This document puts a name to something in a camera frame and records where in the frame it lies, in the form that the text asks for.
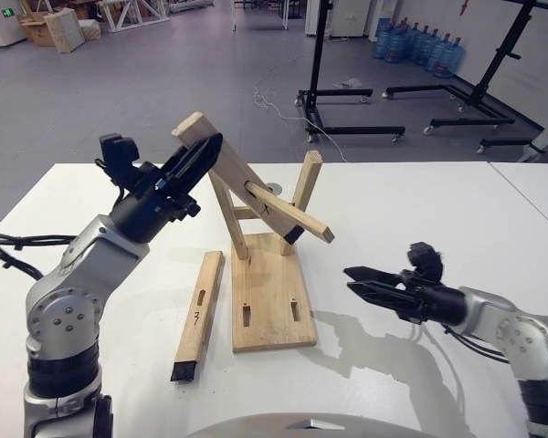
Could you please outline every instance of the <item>wooden base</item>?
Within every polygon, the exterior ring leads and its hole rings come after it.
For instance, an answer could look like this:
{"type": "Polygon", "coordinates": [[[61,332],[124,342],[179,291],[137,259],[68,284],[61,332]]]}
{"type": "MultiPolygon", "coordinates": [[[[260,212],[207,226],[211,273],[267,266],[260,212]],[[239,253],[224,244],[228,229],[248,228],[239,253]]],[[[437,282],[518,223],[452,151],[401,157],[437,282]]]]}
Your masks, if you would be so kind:
{"type": "Polygon", "coordinates": [[[273,233],[245,235],[248,258],[234,256],[233,350],[289,349],[317,343],[299,258],[280,256],[273,233]]]}

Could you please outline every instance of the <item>blue water bottle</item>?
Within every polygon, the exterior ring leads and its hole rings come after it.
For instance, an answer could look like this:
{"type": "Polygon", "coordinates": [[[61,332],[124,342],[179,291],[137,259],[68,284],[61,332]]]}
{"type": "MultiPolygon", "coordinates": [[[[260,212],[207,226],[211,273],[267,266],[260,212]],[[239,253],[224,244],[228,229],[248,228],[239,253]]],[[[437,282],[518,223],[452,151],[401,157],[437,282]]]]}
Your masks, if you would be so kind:
{"type": "Polygon", "coordinates": [[[390,45],[387,48],[384,61],[390,63],[402,62],[404,55],[406,54],[406,32],[408,25],[404,25],[401,29],[397,30],[390,39],[390,45]]]}
{"type": "Polygon", "coordinates": [[[424,65],[424,70],[432,71],[433,67],[437,64],[440,57],[442,57],[442,53],[445,51],[445,48],[450,46],[450,43],[448,42],[449,37],[450,34],[445,34],[445,37],[441,41],[438,41],[432,47],[430,57],[428,57],[427,63],[424,65]]]}
{"type": "Polygon", "coordinates": [[[394,22],[390,23],[387,29],[382,30],[377,36],[377,44],[375,45],[374,57],[384,59],[387,53],[387,48],[390,46],[390,40],[394,33],[394,22]]]}
{"type": "Polygon", "coordinates": [[[432,31],[432,35],[429,36],[427,39],[424,40],[422,43],[422,47],[420,48],[420,52],[418,53],[418,56],[416,57],[416,63],[419,66],[424,66],[428,58],[430,57],[430,54],[432,53],[432,48],[434,45],[438,42],[438,29],[434,29],[432,31]]]}
{"type": "Polygon", "coordinates": [[[422,32],[418,32],[414,36],[412,50],[410,50],[410,60],[416,61],[418,55],[420,54],[420,48],[428,37],[430,37],[430,34],[428,33],[428,26],[424,26],[424,30],[422,32]]]}
{"type": "Polygon", "coordinates": [[[418,22],[414,23],[414,27],[406,32],[406,52],[404,54],[404,58],[410,57],[410,53],[412,53],[412,45],[414,44],[414,40],[417,34],[418,22]]]}
{"type": "Polygon", "coordinates": [[[433,74],[437,78],[452,78],[457,73],[458,65],[465,56],[465,49],[460,46],[460,38],[455,39],[455,44],[445,48],[445,51],[433,68],[433,74]]]}

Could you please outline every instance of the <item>gray carpet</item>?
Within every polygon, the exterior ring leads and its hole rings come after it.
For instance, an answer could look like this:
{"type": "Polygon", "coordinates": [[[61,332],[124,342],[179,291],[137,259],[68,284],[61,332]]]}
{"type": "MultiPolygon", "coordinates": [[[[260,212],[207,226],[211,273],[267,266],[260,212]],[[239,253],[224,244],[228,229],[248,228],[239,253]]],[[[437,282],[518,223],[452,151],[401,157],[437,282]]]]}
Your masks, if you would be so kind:
{"type": "MultiPolygon", "coordinates": [[[[249,162],[299,162],[313,148],[326,162],[339,161],[327,140],[305,141],[302,122],[281,120],[254,102],[258,85],[283,115],[300,116],[293,100],[308,87],[314,49],[303,29],[302,20],[284,31],[275,13],[238,9],[232,32],[229,2],[217,0],[167,23],[103,34],[70,55],[29,42],[0,49],[0,219],[54,163],[99,156],[100,135],[132,136],[144,160],[163,162],[175,148],[171,129],[194,110],[249,162]]],[[[430,119],[456,118],[456,104],[444,92],[381,99],[387,86],[436,81],[416,66],[375,60],[372,51],[365,38],[325,43],[321,88],[358,78],[374,96],[367,105],[321,99],[321,114],[330,125],[405,125],[406,135],[397,143],[389,135],[338,136],[348,161],[512,162],[521,148],[477,155],[480,139],[535,134],[518,120],[497,131],[442,128],[423,135],[430,119]]]]}

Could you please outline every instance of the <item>wooden stick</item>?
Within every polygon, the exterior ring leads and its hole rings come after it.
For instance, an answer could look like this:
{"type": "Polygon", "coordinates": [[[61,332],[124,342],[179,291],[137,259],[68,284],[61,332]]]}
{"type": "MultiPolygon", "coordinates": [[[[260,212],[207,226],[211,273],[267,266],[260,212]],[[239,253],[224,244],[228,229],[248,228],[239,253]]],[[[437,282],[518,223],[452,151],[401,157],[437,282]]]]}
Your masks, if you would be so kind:
{"type": "MultiPolygon", "coordinates": [[[[302,162],[302,167],[300,168],[299,180],[296,183],[294,195],[292,196],[292,205],[303,212],[307,209],[307,205],[311,199],[312,189],[317,182],[321,167],[322,156],[319,154],[319,151],[308,151],[304,156],[304,162],[302,162]]],[[[282,241],[280,254],[282,256],[289,256],[292,254],[292,245],[286,241],[282,241]]]]}
{"type": "MultiPolygon", "coordinates": [[[[216,133],[215,127],[201,112],[193,113],[173,130],[173,135],[187,148],[216,133]]],[[[267,190],[268,187],[227,141],[223,141],[219,157],[210,172],[215,173],[262,221],[275,233],[284,237],[284,240],[293,244],[300,237],[304,230],[290,216],[280,214],[278,211],[269,211],[264,208],[264,204],[258,198],[246,190],[244,184],[248,181],[264,190],[267,190]]]]}
{"type": "Polygon", "coordinates": [[[174,357],[171,381],[191,381],[209,340],[225,258],[221,251],[205,253],[195,292],[174,357]]]}
{"type": "Polygon", "coordinates": [[[234,202],[231,199],[229,189],[224,185],[223,181],[214,173],[209,173],[209,180],[213,185],[213,190],[216,193],[217,202],[221,208],[221,213],[226,221],[227,231],[231,236],[231,242],[236,248],[237,258],[240,260],[246,260],[248,258],[248,247],[246,246],[246,239],[241,232],[241,227],[234,214],[234,202]]]}
{"type": "Polygon", "coordinates": [[[246,219],[259,219],[259,216],[249,207],[234,207],[234,215],[238,221],[246,219]]]}
{"type": "Polygon", "coordinates": [[[287,215],[292,218],[295,223],[300,224],[300,226],[302,226],[305,230],[316,235],[328,244],[335,238],[329,227],[323,222],[309,216],[293,205],[282,201],[278,196],[272,194],[270,190],[263,189],[251,181],[246,182],[245,185],[246,189],[256,196],[256,199],[259,199],[267,207],[271,208],[272,212],[287,215]]]}

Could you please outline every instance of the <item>white cable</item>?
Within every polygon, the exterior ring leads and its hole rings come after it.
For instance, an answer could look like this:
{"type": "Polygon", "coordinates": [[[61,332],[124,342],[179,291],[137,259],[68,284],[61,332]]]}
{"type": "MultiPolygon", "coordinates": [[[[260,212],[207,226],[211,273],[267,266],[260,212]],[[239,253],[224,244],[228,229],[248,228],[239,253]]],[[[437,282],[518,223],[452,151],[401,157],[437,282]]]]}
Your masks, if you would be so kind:
{"type": "Polygon", "coordinates": [[[254,103],[259,106],[260,108],[264,109],[264,110],[267,110],[268,108],[273,108],[275,111],[276,111],[276,114],[278,115],[278,117],[280,117],[281,119],[283,120],[296,120],[296,121],[306,121],[308,124],[310,124],[315,130],[318,130],[322,135],[324,135],[327,139],[329,139],[329,141],[335,146],[335,148],[337,148],[337,151],[339,152],[339,155],[341,156],[341,159],[344,161],[344,162],[348,162],[347,159],[343,156],[343,151],[341,150],[341,146],[339,146],[339,143],[337,143],[337,141],[335,141],[329,134],[327,134],[323,129],[321,129],[319,126],[317,126],[316,124],[312,123],[310,120],[308,120],[307,118],[305,117],[286,117],[284,115],[282,115],[282,113],[280,112],[280,109],[272,102],[268,101],[266,99],[266,97],[264,96],[265,94],[268,94],[269,92],[269,88],[266,89],[266,91],[264,92],[264,94],[260,93],[259,91],[259,87],[258,87],[258,84],[260,82],[263,82],[264,80],[266,80],[267,78],[269,78],[270,74],[276,70],[277,68],[280,68],[280,67],[283,67],[283,66],[286,66],[288,64],[291,64],[295,61],[297,61],[300,57],[302,57],[304,54],[303,53],[300,53],[299,55],[297,55],[296,57],[294,57],[293,59],[291,59],[290,61],[287,61],[287,62],[283,62],[281,64],[277,64],[271,68],[269,68],[269,70],[266,72],[266,75],[264,75],[262,78],[258,79],[256,82],[254,82],[254,94],[253,94],[253,98],[254,98],[254,103]]]}
{"type": "Polygon", "coordinates": [[[268,109],[268,107],[273,108],[276,111],[276,113],[278,114],[278,117],[280,117],[283,120],[304,120],[304,121],[306,121],[314,129],[320,131],[322,135],[327,137],[327,139],[329,139],[329,141],[335,146],[335,148],[337,148],[337,151],[339,152],[339,155],[341,155],[341,159],[344,162],[348,162],[347,159],[343,156],[343,151],[341,150],[341,146],[339,146],[337,141],[335,141],[329,134],[327,134],[324,130],[322,130],[320,127],[318,127],[317,125],[312,123],[307,118],[305,118],[305,117],[287,117],[287,116],[283,116],[282,113],[280,112],[280,109],[276,105],[274,105],[272,102],[269,102],[264,96],[262,96],[259,93],[254,94],[254,102],[256,103],[256,105],[258,105],[259,107],[261,107],[263,109],[266,109],[266,110],[268,109]]]}

